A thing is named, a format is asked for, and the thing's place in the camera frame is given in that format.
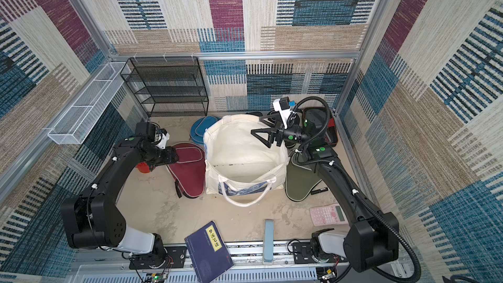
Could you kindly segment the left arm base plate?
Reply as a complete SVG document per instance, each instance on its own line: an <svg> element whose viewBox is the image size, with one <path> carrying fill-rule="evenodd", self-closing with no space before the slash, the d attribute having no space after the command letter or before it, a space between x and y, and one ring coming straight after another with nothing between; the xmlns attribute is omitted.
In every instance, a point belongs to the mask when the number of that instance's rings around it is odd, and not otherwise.
<svg viewBox="0 0 503 283"><path fill-rule="evenodd" d="M156 270L181 269L185 265L187 254L186 246L165 246L165 251L160 255L154 253L129 257L130 270Z"/></svg>

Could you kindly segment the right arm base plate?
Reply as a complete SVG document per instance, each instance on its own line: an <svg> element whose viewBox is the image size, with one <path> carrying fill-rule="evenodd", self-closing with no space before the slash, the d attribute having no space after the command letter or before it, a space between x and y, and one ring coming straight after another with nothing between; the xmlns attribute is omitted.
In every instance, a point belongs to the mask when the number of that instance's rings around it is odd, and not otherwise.
<svg viewBox="0 0 503 283"><path fill-rule="evenodd" d="M310 242L292 241L288 244L288 250L293 255L295 264L347 263L343 256L325 253Z"/></svg>

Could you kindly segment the blue paddle cover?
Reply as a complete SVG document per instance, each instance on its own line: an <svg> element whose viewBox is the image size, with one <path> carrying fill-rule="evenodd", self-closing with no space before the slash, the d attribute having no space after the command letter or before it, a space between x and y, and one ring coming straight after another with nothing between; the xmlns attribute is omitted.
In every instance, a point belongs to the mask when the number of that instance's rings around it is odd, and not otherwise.
<svg viewBox="0 0 503 283"><path fill-rule="evenodd" d="M205 116L193 123L190 130L190 138L193 142L199 145L204 144L204 133L207 128L210 128L213 124L220 120L219 117L215 116Z"/></svg>

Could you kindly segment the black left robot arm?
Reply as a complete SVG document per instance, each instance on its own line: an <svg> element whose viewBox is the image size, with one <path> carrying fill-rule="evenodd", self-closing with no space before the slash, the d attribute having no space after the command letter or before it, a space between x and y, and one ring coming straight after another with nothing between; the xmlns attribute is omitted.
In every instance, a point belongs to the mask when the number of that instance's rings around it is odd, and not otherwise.
<svg viewBox="0 0 503 283"><path fill-rule="evenodd" d="M178 162L167 144L169 134L156 123L140 122L133 136L117 142L111 158L77 197L66 199L60 212L68 244L74 249L116 250L163 256L159 235L128 226L117 200L130 173L140 163L150 169Z"/></svg>

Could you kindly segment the red black mesh paddle case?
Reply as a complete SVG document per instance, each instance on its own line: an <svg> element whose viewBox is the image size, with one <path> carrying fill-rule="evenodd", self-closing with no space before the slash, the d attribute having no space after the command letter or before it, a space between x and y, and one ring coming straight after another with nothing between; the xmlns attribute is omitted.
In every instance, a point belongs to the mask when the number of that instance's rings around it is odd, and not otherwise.
<svg viewBox="0 0 503 283"><path fill-rule="evenodd" d="M308 107L303 110L304 131L309 136L314 136L326 121L326 110L323 107ZM339 142L335 120L331 116L325 132L325 140L328 145L335 147Z"/></svg>

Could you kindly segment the cream canvas tote bag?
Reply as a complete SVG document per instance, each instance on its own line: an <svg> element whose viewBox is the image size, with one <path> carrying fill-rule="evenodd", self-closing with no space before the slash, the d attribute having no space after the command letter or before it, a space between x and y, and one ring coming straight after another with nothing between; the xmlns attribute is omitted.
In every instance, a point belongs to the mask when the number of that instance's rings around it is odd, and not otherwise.
<svg viewBox="0 0 503 283"><path fill-rule="evenodd" d="M246 208L284 189L289 151L285 144L267 147L252 135L265 127L259 117L241 114L224 116L205 130L206 194Z"/></svg>

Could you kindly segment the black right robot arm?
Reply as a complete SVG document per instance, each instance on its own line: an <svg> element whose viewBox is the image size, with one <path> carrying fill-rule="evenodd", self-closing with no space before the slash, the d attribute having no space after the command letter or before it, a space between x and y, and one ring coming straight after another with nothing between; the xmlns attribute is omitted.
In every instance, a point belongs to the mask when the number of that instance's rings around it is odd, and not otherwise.
<svg viewBox="0 0 503 283"><path fill-rule="evenodd" d="M294 116L305 102L320 102L325 119L305 119L301 124L293 122ZM418 282L422 269L419 259L406 239L400 234L398 219L391 212L384 213L362 192L344 169L340 158L326 142L326 130L332 118L327 102L320 97L304 98L293 103L288 97L273 102L274 112L268 122L260 117L266 128L251 131L252 136L271 148L283 142L297 144L292 162L297 166L311 167L326 184L346 215L350 230L341 240L332 229L315 232L311 238L313 256L324 259L327 255L345 258L349 266L336 278L340 282L350 270L358 273L372 270L393 282ZM413 264L413 273L406 278L391 275L381 266L396 261L399 248L403 247Z"/></svg>

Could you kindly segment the maroon paddle cover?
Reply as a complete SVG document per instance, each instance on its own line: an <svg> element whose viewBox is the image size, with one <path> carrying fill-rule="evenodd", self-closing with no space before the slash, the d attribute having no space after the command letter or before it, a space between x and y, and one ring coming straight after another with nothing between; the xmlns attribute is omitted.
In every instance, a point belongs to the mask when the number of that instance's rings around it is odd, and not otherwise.
<svg viewBox="0 0 503 283"><path fill-rule="evenodd" d="M191 142L180 142L173 148L179 160L167 165L167 168L174 178L177 196L196 199L205 192L204 150Z"/></svg>

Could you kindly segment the olive green paddle cover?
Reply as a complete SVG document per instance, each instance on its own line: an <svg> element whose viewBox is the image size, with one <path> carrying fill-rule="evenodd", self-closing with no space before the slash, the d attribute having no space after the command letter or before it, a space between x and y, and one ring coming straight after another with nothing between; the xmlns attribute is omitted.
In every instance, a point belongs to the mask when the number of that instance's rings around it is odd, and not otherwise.
<svg viewBox="0 0 503 283"><path fill-rule="evenodd" d="M322 179L310 166L296 165L291 158L285 180L286 196L293 202L301 202L321 181Z"/></svg>

